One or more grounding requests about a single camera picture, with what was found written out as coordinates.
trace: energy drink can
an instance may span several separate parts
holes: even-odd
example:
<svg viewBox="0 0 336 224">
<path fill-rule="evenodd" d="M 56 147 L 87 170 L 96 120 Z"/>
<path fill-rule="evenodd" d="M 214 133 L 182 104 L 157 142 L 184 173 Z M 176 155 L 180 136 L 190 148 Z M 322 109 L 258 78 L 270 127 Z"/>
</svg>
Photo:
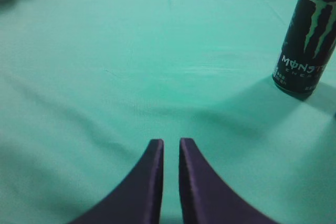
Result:
<svg viewBox="0 0 336 224">
<path fill-rule="evenodd" d="M 273 72 L 280 88 L 311 93 L 336 45 L 336 0 L 298 0 Z"/>
</svg>

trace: monster logo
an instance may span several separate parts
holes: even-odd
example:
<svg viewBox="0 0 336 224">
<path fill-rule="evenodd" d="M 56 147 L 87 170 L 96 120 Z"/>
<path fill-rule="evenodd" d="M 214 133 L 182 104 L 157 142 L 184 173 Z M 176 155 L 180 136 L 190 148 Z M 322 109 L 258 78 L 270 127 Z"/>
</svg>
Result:
<svg viewBox="0 0 336 224">
<path fill-rule="evenodd" d="M 308 34 L 306 35 L 306 41 L 304 42 L 305 52 L 306 52 L 308 43 L 311 37 L 313 36 L 315 29 L 317 28 L 319 17 L 322 14 L 322 10 L 325 9 L 327 6 L 331 7 L 331 13 L 330 13 L 329 19 L 327 20 L 327 25 L 325 27 L 323 34 L 319 38 L 318 45 L 314 52 L 314 57 L 313 57 L 314 59 L 316 58 L 317 54 L 320 52 L 320 49 L 321 49 L 322 43 L 324 42 L 325 37 L 331 32 L 333 24 L 336 21 L 336 8 L 335 8 L 336 2 L 325 2 L 322 0 L 310 0 L 310 1 L 315 4 L 315 11 L 313 15 L 311 16 L 311 26 L 310 26 Z"/>
</svg>

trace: green fabric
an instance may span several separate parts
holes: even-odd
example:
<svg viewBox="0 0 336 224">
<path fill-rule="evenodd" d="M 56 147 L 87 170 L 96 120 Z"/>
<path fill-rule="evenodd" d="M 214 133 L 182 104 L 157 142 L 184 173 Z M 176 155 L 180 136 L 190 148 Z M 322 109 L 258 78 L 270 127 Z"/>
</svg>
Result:
<svg viewBox="0 0 336 224">
<path fill-rule="evenodd" d="M 0 223 L 66 223 L 165 140 L 281 223 L 336 220 L 336 58 L 305 102 L 271 73 L 297 0 L 0 0 Z"/>
</svg>

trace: teal tablecloth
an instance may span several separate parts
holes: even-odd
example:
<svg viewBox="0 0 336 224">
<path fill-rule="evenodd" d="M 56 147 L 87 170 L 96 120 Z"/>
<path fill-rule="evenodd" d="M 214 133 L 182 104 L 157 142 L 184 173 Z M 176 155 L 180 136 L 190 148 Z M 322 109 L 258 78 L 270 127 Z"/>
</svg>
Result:
<svg viewBox="0 0 336 224">
<path fill-rule="evenodd" d="M 81 215 L 180 137 L 281 223 L 336 221 L 336 58 L 305 102 L 272 82 L 297 0 L 0 0 L 0 223 Z"/>
</svg>

